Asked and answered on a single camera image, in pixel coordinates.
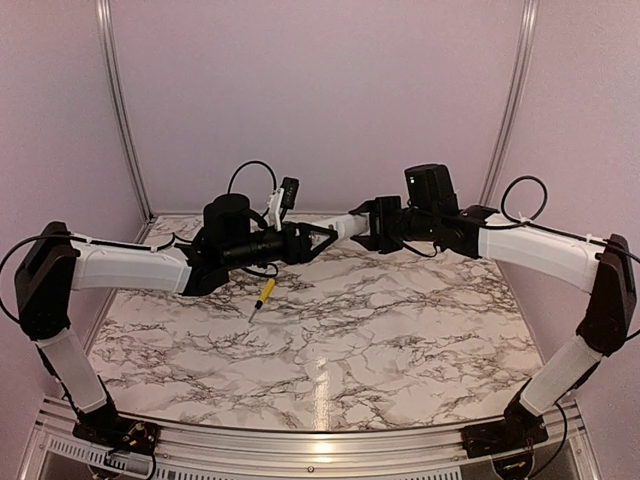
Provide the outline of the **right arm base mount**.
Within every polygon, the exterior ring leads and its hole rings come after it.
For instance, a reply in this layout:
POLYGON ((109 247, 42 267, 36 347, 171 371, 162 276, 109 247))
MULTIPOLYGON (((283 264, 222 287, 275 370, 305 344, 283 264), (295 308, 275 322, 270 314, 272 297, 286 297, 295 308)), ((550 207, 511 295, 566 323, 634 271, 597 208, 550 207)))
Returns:
POLYGON ((532 447, 549 439, 543 417, 535 416, 515 396, 500 420, 468 425, 461 430, 463 448, 469 458, 495 455, 532 447))

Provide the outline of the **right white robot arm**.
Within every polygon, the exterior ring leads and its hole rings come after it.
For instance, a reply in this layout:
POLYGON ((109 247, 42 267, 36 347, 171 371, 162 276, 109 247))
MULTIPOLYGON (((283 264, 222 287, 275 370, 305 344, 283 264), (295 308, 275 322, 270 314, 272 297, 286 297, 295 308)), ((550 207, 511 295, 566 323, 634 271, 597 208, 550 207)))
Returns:
POLYGON ((514 218, 504 208, 458 205, 448 168, 425 164, 405 171, 406 206, 397 196, 377 197, 352 210, 368 219, 369 232, 356 240, 381 254, 425 241, 444 252, 529 268, 586 292, 590 300, 576 332, 521 388, 504 411, 495 438, 515 448, 567 392, 581 386, 603 358, 631 339, 628 330, 637 292, 633 255, 626 239, 563 232, 534 218, 514 218))

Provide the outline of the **white remote control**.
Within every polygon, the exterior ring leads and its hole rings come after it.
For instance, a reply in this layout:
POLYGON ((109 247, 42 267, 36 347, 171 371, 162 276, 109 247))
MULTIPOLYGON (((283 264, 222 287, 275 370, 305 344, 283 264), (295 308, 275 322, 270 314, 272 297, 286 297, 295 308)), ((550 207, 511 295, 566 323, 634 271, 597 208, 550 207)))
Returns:
POLYGON ((339 240, 365 235, 370 231, 368 214, 345 214, 332 216, 319 221, 314 221, 313 224, 336 231, 339 240))

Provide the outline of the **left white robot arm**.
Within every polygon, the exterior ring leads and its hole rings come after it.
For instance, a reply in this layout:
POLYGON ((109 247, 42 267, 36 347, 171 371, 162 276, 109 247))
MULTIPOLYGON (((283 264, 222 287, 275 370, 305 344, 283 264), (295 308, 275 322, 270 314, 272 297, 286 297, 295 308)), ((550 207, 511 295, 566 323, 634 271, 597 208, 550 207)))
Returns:
POLYGON ((339 237, 308 223, 268 223, 241 194, 225 194, 203 211, 203 225, 186 244, 119 244, 72 235, 50 223, 14 277, 17 322, 71 397, 86 426, 106 445, 125 438, 106 388, 90 365, 68 317, 74 290, 156 290, 202 297, 226 284, 236 269, 281 261, 308 263, 339 237))

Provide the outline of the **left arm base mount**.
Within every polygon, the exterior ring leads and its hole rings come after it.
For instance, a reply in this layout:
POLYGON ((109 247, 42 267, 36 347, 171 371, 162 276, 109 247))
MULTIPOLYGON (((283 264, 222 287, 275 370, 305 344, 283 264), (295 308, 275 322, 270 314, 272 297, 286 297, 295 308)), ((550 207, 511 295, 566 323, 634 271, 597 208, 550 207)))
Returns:
POLYGON ((73 436, 108 447, 113 452, 132 452, 151 456, 155 452, 160 426, 157 423, 123 417, 108 400, 98 409, 78 411, 73 436))

